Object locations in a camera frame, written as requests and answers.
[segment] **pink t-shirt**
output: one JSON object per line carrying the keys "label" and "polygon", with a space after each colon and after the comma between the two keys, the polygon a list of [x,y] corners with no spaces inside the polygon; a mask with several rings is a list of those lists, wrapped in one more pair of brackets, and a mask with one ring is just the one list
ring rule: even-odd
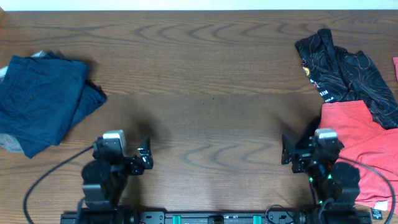
{"label": "pink t-shirt", "polygon": [[392,61],[394,62],[394,65],[396,66],[396,77],[398,81],[398,57],[393,57]]}
{"label": "pink t-shirt", "polygon": [[[391,182],[398,197],[398,128],[383,129],[373,121],[362,100],[323,104],[320,128],[334,129],[345,146],[340,156],[378,170]],[[388,209],[391,209],[392,197],[388,185],[371,171],[354,166],[361,175],[361,193],[355,202],[374,207],[377,202],[388,201]]]}

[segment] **folded shirt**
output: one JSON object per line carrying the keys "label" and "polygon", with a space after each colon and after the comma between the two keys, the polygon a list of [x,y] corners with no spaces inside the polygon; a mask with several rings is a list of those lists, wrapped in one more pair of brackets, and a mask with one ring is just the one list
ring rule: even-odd
{"label": "folded shirt", "polygon": [[14,136],[29,158],[59,145],[106,101],[87,74],[83,62],[51,52],[43,58],[13,56],[0,84],[0,133]]}

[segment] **white label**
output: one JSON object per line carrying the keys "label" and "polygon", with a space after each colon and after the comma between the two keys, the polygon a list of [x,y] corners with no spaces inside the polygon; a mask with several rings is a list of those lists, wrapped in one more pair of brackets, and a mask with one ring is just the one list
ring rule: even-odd
{"label": "white label", "polygon": [[329,99],[325,100],[325,102],[327,103],[327,102],[329,102],[329,101],[331,101],[331,100],[334,100],[334,98],[333,98],[333,97],[331,97],[331,98],[329,98]]}
{"label": "white label", "polygon": [[328,90],[323,90],[322,92],[320,92],[319,94],[321,94],[321,96],[325,96],[326,94],[328,94]]}
{"label": "white label", "polygon": [[376,204],[374,206],[374,209],[387,211],[387,209],[388,209],[388,201],[376,202]]}

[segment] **wood grain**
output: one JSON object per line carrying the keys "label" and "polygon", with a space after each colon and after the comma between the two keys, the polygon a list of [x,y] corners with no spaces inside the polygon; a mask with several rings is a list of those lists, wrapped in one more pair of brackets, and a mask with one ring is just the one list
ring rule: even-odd
{"label": "wood grain", "polygon": [[[30,185],[110,129],[124,129],[130,149],[144,134],[154,137],[154,169],[130,179],[124,203],[170,211],[310,203],[306,176],[280,164],[282,132],[302,133],[322,104],[294,43],[331,28],[335,45],[365,51],[397,96],[397,18],[398,11],[8,12],[0,66],[14,54],[61,51],[90,63],[90,78],[109,98],[59,147],[31,160],[0,151],[0,223],[26,223]],[[29,199],[36,223],[76,209],[90,160],[86,153],[38,185]]]}

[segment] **black cable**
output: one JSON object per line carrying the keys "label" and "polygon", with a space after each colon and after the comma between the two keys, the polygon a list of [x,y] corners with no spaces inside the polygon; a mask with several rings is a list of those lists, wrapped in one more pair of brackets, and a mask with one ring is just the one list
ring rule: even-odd
{"label": "black cable", "polygon": [[337,156],[337,155],[335,155],[335,154],[331,154],[331,153],[328,153],[328,152],[327,152],[327,154],[333,156],[333,157],[336,158],[336,159],[337,159],[337,158],[340,158],[340,159],[343,159],[343,160],[346,160],[346,161],[355,163],[355,164],[357,164],[357,165],[360,165],[360,166],[366,168],[367,170],[370,170],[371,172],[375,173],[376,175],[378,175],[379,177],[381,177],[381,178],[385,181],[385,183],[387,183],[387,185],[388,185],[388,187],[390,188],[390,191],[391,191],[392,205],[391,205],[390,213],[388,214],[388,217],[387,217],[387,219],[386,219],[386,222],[384,222],[384,224],[390,223],[391,220],[392,220],[392,216],[394,215],[394,210],[396,209],[396,193],[395,193],[394,188],[392,187],[391,183],[388,181],[388,179],[387,179],[386,177],[384,177],[384,176],[383,176],[379,171],[377,171],[375,168],[373,168],[373,167],[371,167],[371,166],[368,166],[368,165],[366,165],[366,164],[363,164],[362,162],[357,162],[357,161],[354,161],[354,160],[352,160],[352,159],[348,159],[348,158],[345,158],[345,157]]}
{"label": "black cable", "polygon": [[[270,208],[272,208],[272,207],[275,207],[275,206],[278,206],[278,207],[281,207],[281,208],[284,208],[283,206],[281,206],[281,205],[271,205],[268,209],[267,209],[267,211],[266,211],[266,218],[268,218],[268,211],[269,211],[269,209]],[[291,215],[291,214],[289,214],[289,212],[288,211],[286,211],[286,214],[293,220],[293,222],[294,222],[294,218],[293,218],[293,216]]]}
{"label": "black cable", "polygon": [[83,206],[83,202],[86,200],[86,198],[80,199],[79,203],[77,203],[77,215],[76,215],[76,223],[79,224],[80,221],[80,213],[81,213],[81,208]]}
{"label": "black cable", "polygon": [[37,184],[39,184],[44,178],[46,178],[46,176],[48,176],[49,174],[51,174],[53,171],[55,171],[56,169],[58,169],[59,167],[67,164],[68,162],[70,162],[71,160],[73,160],[74,158],[82,155],[83,153],[89,151],[90,149],[92,149],[93,146],[90,146],[88,148],[86,148],[85,150],[79,152],[78,154],[72,156],[71,158],[59,163],[58,165],[56,165],[55,167],[53,167],[52,169],[50,169],[49,171],[47,171],[45,174],[43,174],[39,179],[36,180],[36,182],[34,184],[32,184],[32,186],[30,187],[30,189],[26,192],[25,194],[25,198],[24,198],[24,214],[25,217],[27,219],[27,221],[30,224],[34,224],[34,222],[32,221],[32,219],[30,218],[29,212],[27,211],[27,199],[29,198],[29,195],[32,193],[33,189],[35,189],[35,187],[37,186]]}
{"label": "black cable", "polygon": [[312,187],[312,182],[311,181],[310,181],[310,189],[311,189],[311,195],[312,195],[312,203],[314,205],[316,205],[317,204],[317,199],[316,199],[315,191],[314,191],[314,189]]}
{"label": "black cable", "polygon": [[318,220],[319,220],[320,223],[323,223],[323,220],[322,220],[322,213],[323,213],[323,211],[325,210],[325,207],[326,207],[330,202],[334,202],[334,201],[335,201],[335,200],[334,200],[333,198],[328,198],[328,199],[325,200],[325,202],[322,203],[321,208],[319,209],[319,212],[318,212]]}

